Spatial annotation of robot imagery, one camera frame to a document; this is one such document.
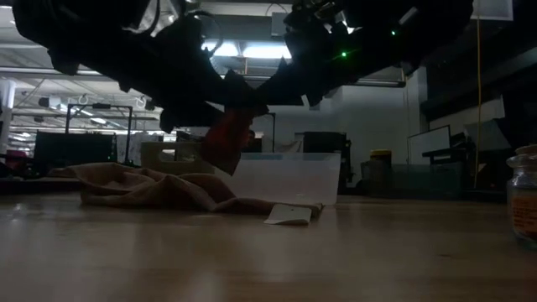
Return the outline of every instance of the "wooden table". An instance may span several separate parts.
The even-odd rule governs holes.
[[[345,199],[263,217],[0,200],[0,301],[537,301],[502,205]]]

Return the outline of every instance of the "beige towel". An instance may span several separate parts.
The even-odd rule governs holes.
[[[82,203],[93,206],[152,206],[184,211],[268,215],[278,202],[237,198],[216,176],[175,176],[120,164],[83,164],[55,169],[54,177],[77,178],[85,185]],[[319,216],[322,206],[305,206]]]

